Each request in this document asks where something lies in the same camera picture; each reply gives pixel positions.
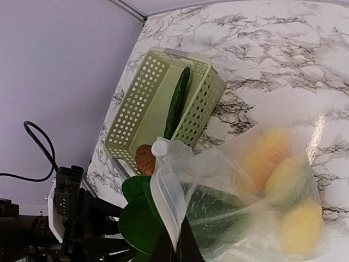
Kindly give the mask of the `green lime toy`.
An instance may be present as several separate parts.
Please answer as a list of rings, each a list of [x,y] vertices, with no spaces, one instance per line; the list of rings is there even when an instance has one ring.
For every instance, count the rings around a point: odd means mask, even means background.
[[[313,177],[307,161],[298,157],[286,158],[268,178],[265,197],[274,208],[286,212],[306,197]]]

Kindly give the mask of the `yellow lemon toy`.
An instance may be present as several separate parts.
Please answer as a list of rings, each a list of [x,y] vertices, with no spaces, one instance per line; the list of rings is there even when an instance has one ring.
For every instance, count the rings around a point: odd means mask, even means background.
[[[281,242],[288,254],[308,255],[318,245],[322,208],[312,199],[300,203],[284,215],[280,223]]]

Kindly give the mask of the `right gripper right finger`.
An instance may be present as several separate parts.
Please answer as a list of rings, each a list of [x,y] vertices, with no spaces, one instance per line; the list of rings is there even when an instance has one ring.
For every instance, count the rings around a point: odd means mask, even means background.
[[[204,262],[204,258],[200,253],[199,247],[187,218],[184,218],[180,230],[180,235],[177,243],[177,261]]]

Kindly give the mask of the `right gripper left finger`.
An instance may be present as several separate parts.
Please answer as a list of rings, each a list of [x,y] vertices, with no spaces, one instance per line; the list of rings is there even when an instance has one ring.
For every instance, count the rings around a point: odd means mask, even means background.
[[[157,243],[151,253],[149,262],[175,262],[176,254],[165,226],[162,226]]]

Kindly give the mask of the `orange yellow mango toy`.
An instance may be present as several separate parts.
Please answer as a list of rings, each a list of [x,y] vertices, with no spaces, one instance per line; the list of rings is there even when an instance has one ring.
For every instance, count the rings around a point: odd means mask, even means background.
[[[264,189],[272,171],[288,152],[288,134],[281,127],[271,128],[256,139],[243,158],[243,168],[251,179],[250,191],[260,192]]]

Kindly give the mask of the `clear zip top bag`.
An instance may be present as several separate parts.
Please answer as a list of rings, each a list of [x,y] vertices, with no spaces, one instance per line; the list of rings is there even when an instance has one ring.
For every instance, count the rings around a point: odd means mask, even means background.
[[[312,199],[321,206],[315,177],[306,197],[286,212],[281,212],[270,204],[264,189],[260,192],[250,191],[251,179],[243,168],[243,158],[263,132],[275,127],[285,129],[288,134],[289,152],[284,159],[298,157],[309,163],[296,131],[289,125],[278,123],[260,123],[238,137],[200,154],[194,154],[189,146],[178,140],[158,138],[152,146],[152,153],[156,157],[153,176],[165,178],[172,175],[179,182],[200,184],[233,194],[251,213],[251,225],[245,238],[217,261],[306,261],[316,259],[330,250],[323,218],[318,245],[312,253],[288,254],[282,247],[280,223],[284,215],[307,199]]]

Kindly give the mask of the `green perforated plastic basket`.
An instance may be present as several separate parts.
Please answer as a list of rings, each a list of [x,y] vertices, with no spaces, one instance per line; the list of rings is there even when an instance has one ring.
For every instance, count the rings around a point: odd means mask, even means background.
[[[139,174],[136,150],[163,136],[173,93],[183,70],[190,79],[181,120],[172,140],[195,147],[226,84],[206,56],[152,47],[144,55],[104,143],[109,159]]]

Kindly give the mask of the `green bok choy toy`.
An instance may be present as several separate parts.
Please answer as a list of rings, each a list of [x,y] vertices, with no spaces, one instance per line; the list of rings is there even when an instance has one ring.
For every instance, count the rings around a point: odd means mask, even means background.
[[[162,226],[174,251],[187,218],[205,261],[217,261],[249,232],[251,213],[233,194],[190,182],[139,175],[126,179],[122,193],[127,205],[119,218],[121,235],[150,258]]]

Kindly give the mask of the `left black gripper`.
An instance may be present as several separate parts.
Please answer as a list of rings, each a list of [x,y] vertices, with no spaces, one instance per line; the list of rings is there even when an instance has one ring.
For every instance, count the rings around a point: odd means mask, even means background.
[[[136,255],[119,234],[122,208],[93,196],[81,187],[83,169],[79,166],[59,167],[53,189],[55,213],[63,218],[63,240],[53,261],[131,261]]]

